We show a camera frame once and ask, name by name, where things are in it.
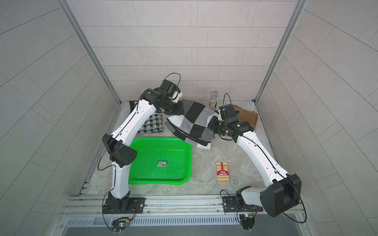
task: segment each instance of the perforated basket bottom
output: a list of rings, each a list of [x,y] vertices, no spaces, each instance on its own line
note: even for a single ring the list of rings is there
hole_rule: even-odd
[[[190,144],[181,139],[140,138],[130,147],[138,155],[131,165],[129,184],[183,184],[189,180],[192,172]]]

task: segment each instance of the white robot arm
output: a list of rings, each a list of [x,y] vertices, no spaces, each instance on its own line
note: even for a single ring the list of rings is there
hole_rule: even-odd
[[[137,154],[130,148],[130,144],[136,133],[159,108],[166,114],[183,114],[182,103],[178,101],[181,96],[182,92],[175,84],[164,80],[159,88],[147,89],[141,95],[137,106],[118,129],[111,135],[103,136],[102,141],[114,165],[113,189],[108,194],[105,204],[107,210],[123,213],[129,207],[129,172]],[[251,126],[246,121],[239,121],[232,105],[220,107],[220,117],[221,121],[214,117],[209,123],[209,128],[216,133],[231,136],[238,143],[257,167],[267,187],[264,191],[243,188],[239,194],[240,205],[262,206],[272,217],[297,205],[300,179],[296,175],[290,176],[274,160],[260,143]]]

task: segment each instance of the small card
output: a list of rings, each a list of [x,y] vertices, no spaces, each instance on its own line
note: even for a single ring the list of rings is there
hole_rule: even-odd
[[[227,162],[217,162],[218,182],[230,182]]]

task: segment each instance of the wall tile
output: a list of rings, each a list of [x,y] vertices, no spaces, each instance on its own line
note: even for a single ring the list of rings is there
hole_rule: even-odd
[[[323,189],[322,194],[343,235],[374,236],[372,228],[344,184]]]
[[[364,31],[364,33],[358,38],[359,41],[367,44],[370,39],[378,32],[378,18],[369,25],[369,27]]]
[[[297,112],[298,108],[291,99],[290,95],[286,92],[281,82],[277,82],[273,89],[272,96],[280,109],[285,122],[289,122],[289,120]]]
[[[71,69],[56,82],[38,103],[60,119],[84,86],[74,70]]]
[[[85,116],[71,105],[38,148],[37,153],[59,163],[84,119]]]
[[[56,123],[58,122],[58,119],[55,116],[53,116],[50,112],[48,112],[44,107],[42,107],[39,103],[36,103],[32,107],[32,109],[33,109],[33,111],[38,113],[40,116],[45,118],[52,125],[56,125]]]
[[[97,48],[107,66],[144,65],[139,48]]]
[[[252,26],[286,27],[295,5],[295,2],[259,2]]]
[[[264,91],[264,93],[261,96],[261,100],[264,101],[268,114],[271,114],[277,105],[271,93],[268,90]]]
[[[43,18],[46,20],[60,42],[63,42],[74,34],[60,9],[44,15]]]
[[[67,187],[85,149],[72,142],[62,160],[59,162],[51,178],[38,197],[38,201],[57,205]]]
[[[378,52],[341,30],[332,30],[317,55],[362,97],[378,88]]]
[[[302,153],[300,151],[297,151],[296,154],[292,155],[289,158],[290,164],[294,164],[297,160],[301,159],[303,157]]]
[[[198,65],[235,65],[238,48],[198,48]]]
[[[96,27],[105,47],[153,47],[149,27]]]
[[[322,35],[328,23],[314,16],[308,11],[303,11],[301,20],[295,25],[293,35],[310,50]]]
[[[102,143],[102,137],[108,131],[109,124],[112,118],[114,117],[117,108],[118,108],[118,104],[116,102],[112,102],[107,107],[107,110],[105,111],[99,125],[97,126],[96,131],[93,134],[93,138],[100,141],[101,143]]]
[[[290,62],[282,55],[277,63],[274,73],[281,81],[285,89],[288,89],[294,77],[297,75],[297,71],[290,64]]]
[[[101,77],[96,74],[91,81],[85,86],[85,88],[77,96],[76,100],[87,110],[90,111],[100,97],[102,91],[105,88],[105,84]]]
[[[48,23],[46,22],[46,20],[43,18],[43,16],[38,17],[36,20],[41,25],[41,27],[46,32],[46,34],[49,36],[49,38],[52,40],[52,42],[55,44],[55,46],[59,45],[60,41],[59,41],[58,37],[56,37],[55,33],[50,28],[50,26],[48,25]]]
[[[132,26],[139,26],[138,19],[136,18],[134,4],[132,1],[125,1],[127,12],[129,13]]]
[[[197,81],[198,93],[210,93],[215,89],[218,92],[228,92],[231,86],[231,81],[224,81],[222,83],[214,83],[213,81]]]
[[[72,1],[84,26],[131,26],[124,1]]]
[[[332,32],[334,26],[333,25],[330,25],[328,24],[327,27],[325,28],[325,30],[323,31],[322,35],[320,36],[320,38],[318,39],[318,41],[316,42],[314,48],[312,48],[312,52],[317,54],[320,47],[323,46],[323,43],[325,42],[325,40],[328,38],[328,36],[330,35],[330,33]]]
[[[146,48],[150,65],[191,65],[191,48]]]
[[[378,232],[378,217],[367,219],[374,232]]]
[[[259,27],[209,27],[208,47],[255,47]]]
[[[52,171],[54,171],[56,166],[58,165],[56,162],[53,162],[52,160],[45,158],[44,156],[41,156],[38,153],[34,153],[30,161],[40,166],[43,166],[45,168],[48,168],[49,170],[52,170]]]
[[[44,214],[53,214],[55,208],[56,205],[54,204],[36,201],[30,211]]]
[[[86,55],[83,59],[81,59],[77,63],[77,66],[79,67],[83,75],[86,77],[87,81],[91,81],[93,76],[97,73],[88,55]]]
[[[134,1],[139,26],[191,26],[190,1]]]
[[[257,66],[220,66],[218,80],[253,80]]]
[[[312,177],[311,171],[308,168],[304,158],[293,164],[294,172],[299,176],[303,185],[301,188],[301,193],[306,197],[306,201],[310,207],[311,213],[315,219],[316,223],[330,222],[335,219],[332,216],[327,203],[322,196],[314,178]]]
[[[269,66],[276,53],[276,48],[246,48],[243,66]]]
[[[261,87],[261,81],[237,81],[234,92],[257,93]]]
[[[316,181],[336,173],[322,146],[305,119],[299,118],[290,128],[299,149]]]
[[[5,0],[0,3],[0,14],[12,27],[16,27],[58,8],[56,2],[49,0]]]
[[[123,66],[104,66],[106,75],[110,81],[128,81],[129,77]]]
[[[261,28],[259,39],[257,40],[256,47],[261,48],[275,48],[278,47],[282,36],[285,32],[285,27],[282,28]]]
[[[335,123],[335,117],[304,79],[299,79],[290,96],[315,136],[318,136]]]
[[[206,47],[205,27],[151,27],[155,47]]]
[[[283,54],[306,82],[322,64],[322,61],[294,36],[290,37]]]
[[[0,137],[3,137],[43,96],[44,92],[23,72],[0,87]]]
[[[331,174],[330,176],[327,176],[323,179],[320,179],[316,182],[319,186],[319,189],[325,189],[331,186],[334,186],[336,184],[342,183],[342,179],[340,178],[338,173]]]
[[[378,169],[378,130],[374,130],[370,134],[356,141],[356,144],[370,160],[373,166]]]
[[[336,221],[319,223],[317,225],[318,225],[320,233],[324,233],[324,234],[341,233]]]
[[[281,140],[282,146],[285,149],[286,155],[290,158],[296,152],[299,151],[297,143],[295,142],[285,120],[282,117],[280,111],[277,111],[274,117],[272,117],[272,122],[276,128],[278,137]]]
[[[322,144],[364,216],[377,217],[378,172],[349,135],[342,130]]]
[[[115,81],[114,83],[120,93],[141,94],[150,87],[150,83],[148,81]]]
[[[16,236],[41,235],[51,215],[37,212],[29,212]]]
[[[198,26],[198,1],[190,2],[190,19],[192,27]]]
[[[0,54],[7,55],[0,58],[0,71],[9,79],[55,47],[37,20],[1,34],[0,44]]]
[[[237,59],[236,59],[236,65],[237,66],[241,66],[242,65],[242,61],[243,61],[243,57],[244,57],[244,52],[245,52],[245,48],[239,48],[239,53],[238,53]]]
[[[282,146],[281,140],[278,138],[276,129],[273,128],[270,133],[270,139],[272,146],[275,150],[274,154],[276,155],[276,160],[278,163],[289,173],[294,174],[293,168],[290,165],[289,159],[286,155],[284,147]]]
[[[75,47],[78,54],[80,55],[80,58],[83,58],[87,54],[87,52],[85,51],[85,49],[81,45],[77,36],[76,35],[71,36],[70,41],[71,41],[72,45]]]
[[[352,1],[322,1],[315,15],[357,38],[377,16],[378,4],[374,0],[363,0],[356,5]]]
[[[85,142],[89,143],[104,113],[105,110],[98,102],[96,102],[92,110],[86,117],[84,123],[81,125],[79,131],[77,132],[77,135],[81,137]]]
[[[83,157],[77,164],[77,168],[73,173],[72,178],[65,189],[65,192],[71,193],[72,195],[78,194],[78,191],[81,187],[80,184],[84,182],[84,178],[90,167],[88,163],[93,161],[100,145],[102,145],[102,143],[98,142],[95,138],[91,139]]]
[[[198,2],[198,26],[244,27],[249,2]]]
[[[15,234],[12,222],[14,219],[23,221],[26,218],[52,173],[51,170],[42,166],[32,162],[27,163],[0,200],[2,234]]]
[[[105,47],[96,27],[94,27],[94,26],[83,26],[83,27],[81,27],[81,29],[83,30],[85,37],[88,39],[89,44],[92,47]]]
[[[28,66],[24,72],[47,92],[80,59],[72,43],[66,40]]]
[[[378,104],[378,89],[372,92],[369,96],[366,97],[366,101],[370,103],[370,105],[375,106]]]
[[[12,26],[8,22],[6,22],[4,17],[2,17],[1,15],[0,15],[0,28],[3,30],[3,32],[12,29]]]
[[[301,112],[298,110],[292,118],[287,122],[287,126],[290,128],[300,117],[302,116]]]
[[[377,110],[327,65],[322,64],[308,84],[353,140],[378,128]]]
[[[52,124],[29,110],[1,139],[0,192],[7,191],[52,128]],[[20,140],[27,142],[19,145]]]
[[[87,110],[83,107],[83,105],[80,104],[80,102],[75,99],[72,103],[85,117],[87,117],[88,113]]]
[[[299,79],[301,79],[301,75],[299,73],[297,73],[294,77],[294,79],[292,80],[292,82],[290,83],[289,87],[286,89],[286,91],[288,93],[291,93],[291,91],[293,90],[294,86],[298,83]]]
[[[173,66],[181,80],[213,80],[214,66]]]
[[[324,130],[321,134],[319,134],[316,138],[318,139],[319,143],[324,143],[327,139],[337,134],[343,127],[340,125],[338,121],[333,123],[329,126],[326,130]]]

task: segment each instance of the sparkly cylinder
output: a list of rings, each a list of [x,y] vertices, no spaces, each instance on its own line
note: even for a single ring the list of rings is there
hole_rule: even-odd
[[[217,106],[217,96],[218,96],[218,91],[213,90],[210,92],[210,109],[215,111],[215,107]]]

